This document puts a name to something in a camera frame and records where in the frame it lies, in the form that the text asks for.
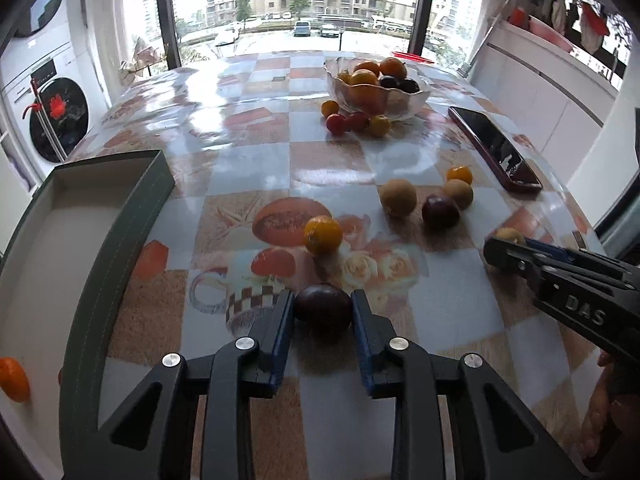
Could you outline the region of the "person right hand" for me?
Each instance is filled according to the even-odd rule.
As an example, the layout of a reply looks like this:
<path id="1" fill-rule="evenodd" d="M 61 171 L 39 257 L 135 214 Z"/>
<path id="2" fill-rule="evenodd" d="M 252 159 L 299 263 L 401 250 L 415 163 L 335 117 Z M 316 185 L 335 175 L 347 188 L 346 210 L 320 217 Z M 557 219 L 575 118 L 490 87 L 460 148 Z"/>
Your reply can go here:
<path id="1" fill-rule="evenodd" d="M 639 461 L 639 375 L 604 350 L 598 365 L 602 373 L 582 422 L 579 454 L 591 471 L 605 472 Z"/>

